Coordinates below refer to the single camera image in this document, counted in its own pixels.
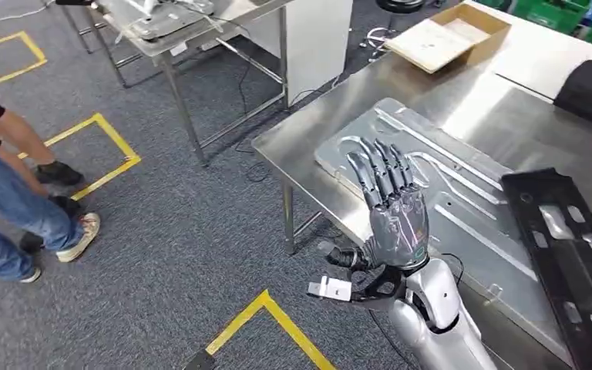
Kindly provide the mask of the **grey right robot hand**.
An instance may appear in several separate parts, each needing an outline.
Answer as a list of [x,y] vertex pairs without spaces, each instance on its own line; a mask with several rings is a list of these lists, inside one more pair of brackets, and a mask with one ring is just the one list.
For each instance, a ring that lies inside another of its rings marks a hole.
[[358,138],[362,153],[345,155],[369,210],[372,236],[353,250],[322,244],[329,264],[354,271],[382,265],[415,270],[428,259],[429,217],[411,162],[397,146]]

